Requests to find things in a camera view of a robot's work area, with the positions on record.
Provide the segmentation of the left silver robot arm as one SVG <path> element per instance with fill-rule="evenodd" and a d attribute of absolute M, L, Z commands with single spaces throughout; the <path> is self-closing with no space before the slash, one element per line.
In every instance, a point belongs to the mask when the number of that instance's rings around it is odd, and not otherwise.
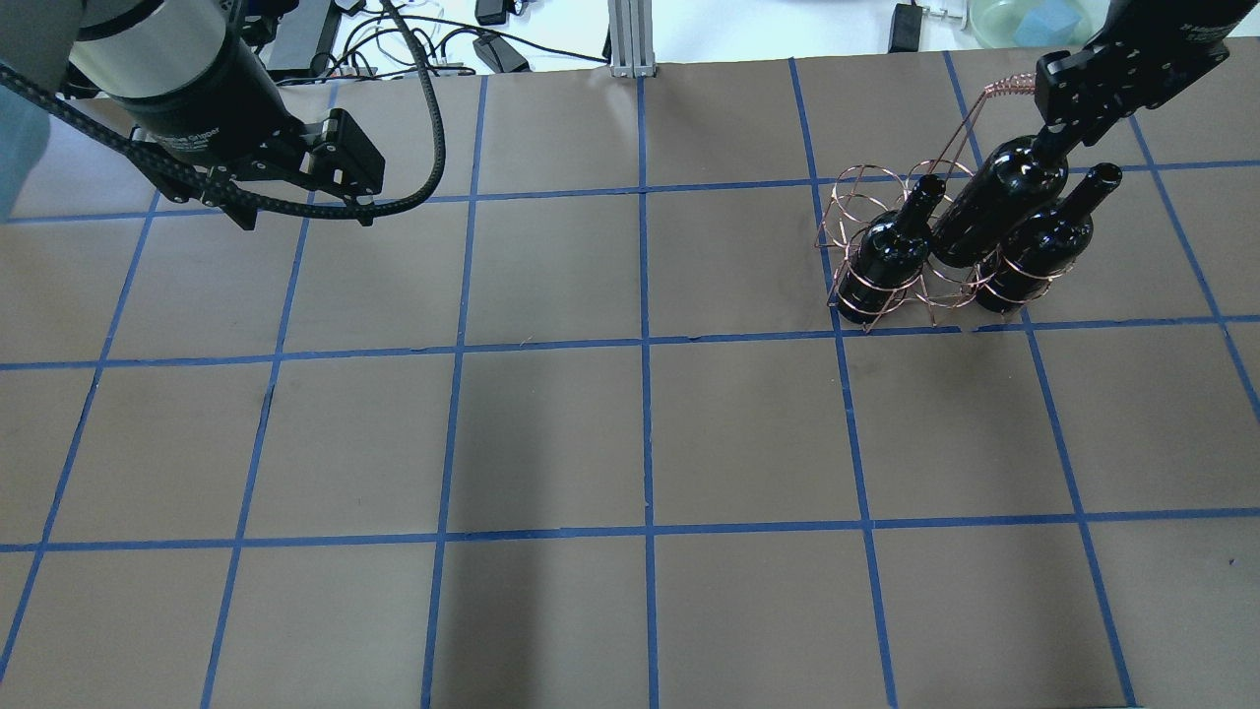
<path fill-rule="evenodd" d="M 3 86 L 126 157 L 168 201 L 252 229 L 262 212 L 384 215 L 386 161 L 346 110 L 305 121 L 246 42 L 243 1 L 3 4 Z"/>

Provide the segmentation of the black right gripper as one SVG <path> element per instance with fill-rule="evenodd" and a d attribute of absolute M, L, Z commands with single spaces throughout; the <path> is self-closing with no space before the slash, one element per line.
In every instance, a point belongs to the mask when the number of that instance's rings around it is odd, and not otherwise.
<path fill-rule="evenodd" d="M 1228 59 L 1226 37 L 1255 1 L 1113 1 L 1077 52 L 1037 62 L 1034 103 L 1045 126 L 1106 133 L 1140 108 L 1169 103 Z"/>

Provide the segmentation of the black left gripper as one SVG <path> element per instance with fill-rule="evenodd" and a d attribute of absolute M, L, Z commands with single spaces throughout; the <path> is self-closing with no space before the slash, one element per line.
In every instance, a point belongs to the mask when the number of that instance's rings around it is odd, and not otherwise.
<path fill-rule="evenodd" d="M 344 110 L 306 123 L 232 34 L 112 34 L 103 89 L 135 121 L 121 152 L 171 201 L 220 207 L 242 230 L 278 201 L 239 189 L 282 180 L 341 198 L 374 225 L 386 161 Z"/>

